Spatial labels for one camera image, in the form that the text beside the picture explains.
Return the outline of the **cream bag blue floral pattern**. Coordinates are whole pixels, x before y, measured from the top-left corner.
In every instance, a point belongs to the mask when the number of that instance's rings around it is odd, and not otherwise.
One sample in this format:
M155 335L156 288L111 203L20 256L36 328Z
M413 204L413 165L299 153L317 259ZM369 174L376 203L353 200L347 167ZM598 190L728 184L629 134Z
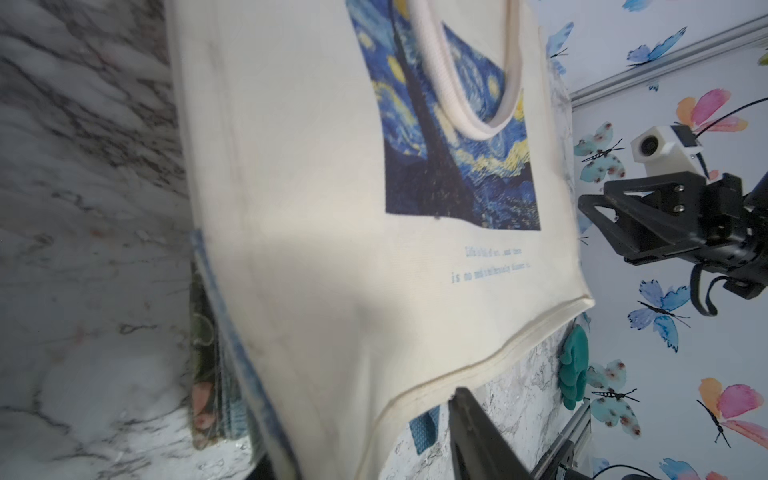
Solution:
M201 230L193 230L191 245L192 262L203 279L219 329L229 406L230 430L226 439L250 441L250 479L304 479L290 438L231 319L211 270ZM383 474L386 479L450 477L450 456L445 408L437 406L409 423L402 438L396 441L394 457Z

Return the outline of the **cream bag starry night print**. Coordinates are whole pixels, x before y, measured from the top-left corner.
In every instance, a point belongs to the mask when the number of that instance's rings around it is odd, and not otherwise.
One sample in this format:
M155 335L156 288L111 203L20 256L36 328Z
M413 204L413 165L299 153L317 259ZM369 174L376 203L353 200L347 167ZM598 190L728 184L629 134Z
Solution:
M277 478L377 478L594 305L528 2L166 9L196 255Z

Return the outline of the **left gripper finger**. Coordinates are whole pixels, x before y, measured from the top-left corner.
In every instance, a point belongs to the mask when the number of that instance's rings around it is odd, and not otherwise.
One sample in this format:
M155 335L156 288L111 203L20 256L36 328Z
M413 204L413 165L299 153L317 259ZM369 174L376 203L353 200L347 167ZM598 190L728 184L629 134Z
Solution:
M457 388L448 409L455 479L532 479L469 389Z

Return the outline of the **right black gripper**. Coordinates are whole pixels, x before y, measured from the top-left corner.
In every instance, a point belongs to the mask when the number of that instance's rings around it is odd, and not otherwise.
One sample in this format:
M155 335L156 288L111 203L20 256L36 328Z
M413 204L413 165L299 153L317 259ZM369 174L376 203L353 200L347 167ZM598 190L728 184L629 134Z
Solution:
M691 172L609 181L577 206L613 250L632 265L680 257L705 245L701 226L704 177ZM725 289L751 300L767 287L767 178L748 194L725 173L706 187L704 270Z

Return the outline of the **cream bag green handles floral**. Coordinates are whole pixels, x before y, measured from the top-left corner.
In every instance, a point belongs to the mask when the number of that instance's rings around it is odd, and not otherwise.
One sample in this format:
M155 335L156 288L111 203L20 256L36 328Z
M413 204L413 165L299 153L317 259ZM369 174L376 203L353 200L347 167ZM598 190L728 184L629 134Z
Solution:
M203 450L228 438L230 427L219 329L195 262L191 263L189 314L192 443Z

